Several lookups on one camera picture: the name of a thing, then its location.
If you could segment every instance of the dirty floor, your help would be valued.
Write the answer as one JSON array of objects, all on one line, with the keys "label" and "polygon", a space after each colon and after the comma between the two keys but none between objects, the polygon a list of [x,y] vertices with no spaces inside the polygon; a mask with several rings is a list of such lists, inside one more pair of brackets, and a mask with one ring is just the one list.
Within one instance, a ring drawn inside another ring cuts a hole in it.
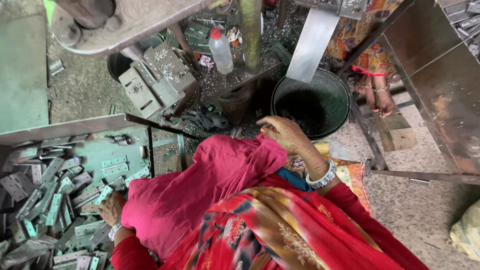
[{"label": "dirty floor", "polygon": [[[0,23],[39,13],[44,13],[42,0],[0,0]],[[65,66],[61,73],[54,77],[48,76],[48,94],[52,104],[50,123],[108,115],[111,105],[115,105],[116,113],[139,115],[122,86],[108,74],[106,57],[85,57],[69,53],[54,40],[49,29],[47,59],[48,64],[61,59]],[[257,91],[255,99],[268,100],[268,91]],[[403,92],[394,96],[394,99],[398,104],[410,97]],[[270,112],[264,102],[252,103],[242,124],[243,136],[246,138],[253,138],[258,132],[254,124],[259,118],[255,115],[255,110],[258,109],[262,109],[263,115]],[[419,145],[410,150],[384,153],[390,169],[449,173],[446,162],[415,106],[400,111],[414,127]],[[381,147],[373,119],[367,123]],[[173,134],[165,132],[154,133],[155,140],[172,136]],[[343,144],[351,160],[373,158],[357,124],[346,123],[329,139]],[[193,153],[196,143],[187,140],[186,144],[188,151]],[[154,154],[157,174],[175,170],[178,154],[176,143],[156,147]],[[375,218],[428,267],[440,270],[480,269],[479,261],[468,259],[447,244],[450,227],[472,203],[480,199],[480,186],[443,182],[417,185],[410,184],[404,178],[374,175],[365,179],[365,188]]]}]

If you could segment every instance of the blue cloth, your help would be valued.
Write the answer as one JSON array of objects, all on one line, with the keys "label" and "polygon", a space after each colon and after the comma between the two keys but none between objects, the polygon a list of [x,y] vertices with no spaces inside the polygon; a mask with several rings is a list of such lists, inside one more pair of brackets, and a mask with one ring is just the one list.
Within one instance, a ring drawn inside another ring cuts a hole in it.
[{"label": "blue cloth", "polygon": [[298,175],[294,174],[292,171],[290,171],[285,167],[278,169],[278,171],[276,171],[275,173],[278,176],[285,179],[286,181],[288,181],[290,184],[294,185],[296,188],[298,188],[301,191],[306,191],[306,192],[314,191],[314,189],[307,184],[305,179],[300,178]]}]

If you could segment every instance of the red sari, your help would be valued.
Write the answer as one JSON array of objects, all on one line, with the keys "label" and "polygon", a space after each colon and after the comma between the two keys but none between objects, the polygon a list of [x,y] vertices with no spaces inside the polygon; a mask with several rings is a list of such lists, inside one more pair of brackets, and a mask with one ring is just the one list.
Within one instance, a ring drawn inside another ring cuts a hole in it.
[{"label": "red sari", "polygon": [[[325,197],[276,175],[259,186],[270,187],[213,204],[160,269],[428,269],[344,184]],[[111,261],[115,270],[156,269],[136,237],[120,242]]]}]

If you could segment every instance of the plastic bottle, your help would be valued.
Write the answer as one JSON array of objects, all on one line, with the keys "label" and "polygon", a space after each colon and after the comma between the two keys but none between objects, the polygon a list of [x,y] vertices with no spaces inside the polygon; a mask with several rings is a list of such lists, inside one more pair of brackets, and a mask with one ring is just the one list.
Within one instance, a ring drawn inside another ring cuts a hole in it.
[{"label": "plastic bottle", "polygon": [[222,34],[220,28],[214,27],[210,31],[210,40],[208,46],[213,55],[213,61],[216,68],[223,75],[227,75],[233,70],[232,53],[230,52],[230,42],[228,38]]}]

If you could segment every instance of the woven plastic sack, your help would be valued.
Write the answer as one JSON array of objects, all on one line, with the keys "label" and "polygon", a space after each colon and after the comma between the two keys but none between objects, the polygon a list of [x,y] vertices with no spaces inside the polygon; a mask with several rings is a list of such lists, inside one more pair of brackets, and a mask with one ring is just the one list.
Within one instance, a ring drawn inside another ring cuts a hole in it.
[{"label": "woven plastic sack", "polygon": [[480,261],[480,200],[470,206],[452,226],[450,237],[454,248]]}]

